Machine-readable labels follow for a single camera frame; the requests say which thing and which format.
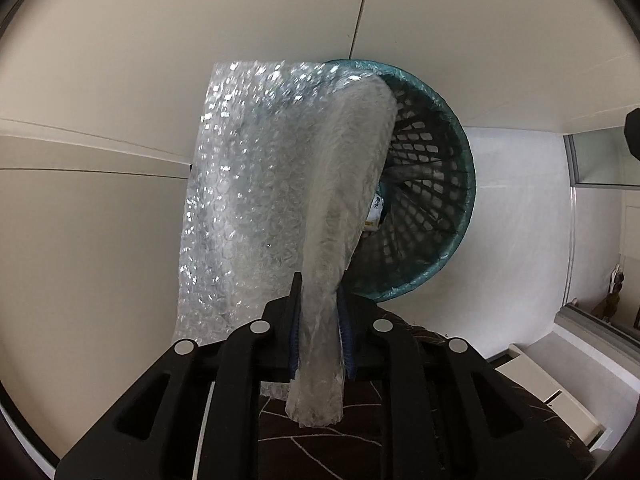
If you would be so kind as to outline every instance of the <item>ceiling seam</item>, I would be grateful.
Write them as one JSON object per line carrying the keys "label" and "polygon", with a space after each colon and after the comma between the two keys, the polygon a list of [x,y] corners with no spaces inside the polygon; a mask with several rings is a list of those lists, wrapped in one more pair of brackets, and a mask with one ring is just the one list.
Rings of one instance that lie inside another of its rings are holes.
{"label": "ceiling seam", "polygon": [[[165,153],[167,155],[172,155],[174,157],[180,157],[183,159],[187,159],[187,157],[185,157],[184,155],[180,155],[179,153],[174,153],[174,152],[168,152],[167,150],[161,150],[159,148],[152,148],[151,146],[145,146],[144,144],[137,144],[135,142],[129,142],[127,140],[119,140],[119,139],[111,139],[110,137],[105,137],[105,136],[100,136],[97,134],[90,134],[87,132],[82,132],[80,130],[72,130],[70,128],[62,128],[60,126],[51,126],[50,124],[40,124],[40,123],[33,123],[31,121],[21,121],[18,119],[8,119],[8,118],[3,118],[0,117],[0,126],[1,123],[3,121],[7,121],[7,122],[11,122],[11,123],[17,123],[17,124],[28,124],[29,126],[37,126],[39,128],[51,128],[52,130],[59,130],[61,132],[69,132],[72,134],[78,134],[78,135],[82,135],[82,136],[87,136],[87,137],[93,137],[95,139],[102,139],[102,140],[108,140],[109,142],[116,142],[119,144],[124,144],[126,146],[135,146],[136,148],[144,148],[145,150],[153,150],[155,152],[158,153]],[[11,132],[7,132],[8,134],[10,134],[11,137],[21,137],[20,135],[16,135],[16,134],[12,134]],[[48,139],[50,140],[50,142],[60,142],[58,140],[54,140],[54,139]],[[116,152],[116,150],[110,150],[109,148],[104,148],[101,146],[86,146],[87,148],[95,148],[97,150],[107,150],[108,152]],[[139,155],[137,153],[131,153],[131,155],[137,155],[137,156],[144,156],[146,158],[157,158],[157,157],[153,157],[153,156],[149,156],[149,155]],[[168,162],[175,162],[177,164],[189,164],[189,162],[187,162],[186,160],[183,162],[179,162],[176,160],[167,160]]]}
{"label": "ceiling seam", "polygon": [[188,180],[188,176],[163,175],[156,173],[131,173],[129,171],[107,171],[107,170],[72,170],[70,168],[0,168],[0,171],[66,171],[68,173],[103,173],[132,176],[156,176],[159,178],[176,178],[177,180]]}
{"label": "ceiling seam", "polygon": [[358,37],[358,30],[360,28],[360,19],[362,18],[362,11],[364,10],[365,0],[360,1],[360,9],[358,10],[358,19],[356,20],[356,27],[353,30],[353,39],[351,40],[351,47],[349,49],[349,59],[353,57],[353,49],[356,45],[356,38]]}

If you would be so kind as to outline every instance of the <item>basket mesh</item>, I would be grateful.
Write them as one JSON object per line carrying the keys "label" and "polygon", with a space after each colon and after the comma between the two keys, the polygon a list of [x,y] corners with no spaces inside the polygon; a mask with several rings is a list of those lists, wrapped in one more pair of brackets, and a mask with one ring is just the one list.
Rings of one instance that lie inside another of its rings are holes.
{"label": "basket mesh", "polygon": [[365,234],[343,283],[377,301],[412,290],[440,270],[466,231],[476,193],[466,136],[444,100],[395,67],[345,61],[378,73],[398,101],[381,189],[386,215]]}

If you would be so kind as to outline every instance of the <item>basket rim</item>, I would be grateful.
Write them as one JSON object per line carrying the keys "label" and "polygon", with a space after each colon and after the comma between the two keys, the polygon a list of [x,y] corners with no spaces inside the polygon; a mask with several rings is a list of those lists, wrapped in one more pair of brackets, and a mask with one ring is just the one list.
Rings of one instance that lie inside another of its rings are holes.
{"label": "basket rim", "polygon": [[412,290],[416,289],[418,286],[422,285],[427,280],[432,278],[438,272],[440,272],[462,242],[462,238],[464,238],[466,230],[469,227],[469,223],[471,222],[471,215],[473,213],[474,203],[476,201],[476,168],[474,166],[473,155],[471,153],[469,141],[466,138],[466,133],[463,130],[462,125],[460,124],[460,120],[456,117],[453,110],[440,96],[440,94],[438,94],[426,83],[418,79],[415,75],[393,65],[365,59],[335,59],[329,61],[328,63],[339,64],[348,68],[362,70],[363,72],[373,72],[374,74],[379,76],[393,76],[413,86],[415,89],[417,89],[417,91],[426,94],[431,102],[433,102],[434,110],[440,111],[447,118],[447,121],[449,121],[449,124],[452,126],[453,132],[456,134],[456,137],[460,142],[460,146],[462,147],[462,153],[460,157],[462,158],[465,164],[465,169],[467,170],[468,189],[465,194],[465,199],[462,202],[464,206],[464,214],[460,219],[458,230],[456,234],[451,237],[451,240],[446,245],[446,250],[440,255],[438,260],[434,264],[427,267],[423,272],[415,276],[410,282],[405,283],[402,286],[393,286],[387,289],[382,294],[366,294],[369,299],[376,302],[392,300],[393,298],[398,298],[403,294],[411,292]]}

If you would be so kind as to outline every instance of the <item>rolled bubble wrap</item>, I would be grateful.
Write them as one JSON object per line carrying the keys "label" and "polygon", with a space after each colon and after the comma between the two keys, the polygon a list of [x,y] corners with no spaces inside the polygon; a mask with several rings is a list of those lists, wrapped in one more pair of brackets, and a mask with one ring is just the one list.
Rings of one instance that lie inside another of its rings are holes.
{"label": "rolled bubble wrap", "polygon": [[335,295],[395,118],[382,79],[332,64],[217,64],[207,89],[184,205],[174,339],[225,339],[286,296],[301,271],[300,360],[287,414],[302,426],[342,418]]}

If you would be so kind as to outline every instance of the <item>floor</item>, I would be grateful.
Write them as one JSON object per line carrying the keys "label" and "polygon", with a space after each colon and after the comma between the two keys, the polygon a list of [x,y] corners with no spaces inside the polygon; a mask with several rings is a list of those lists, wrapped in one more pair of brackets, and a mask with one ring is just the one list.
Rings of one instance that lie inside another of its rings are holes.
{"label": "floor", "polygon": [[568,268],[570,188],[561,136],[466,132],[478,193],[465,238],[434,278],[383,306],[490,357],[551,329]]}

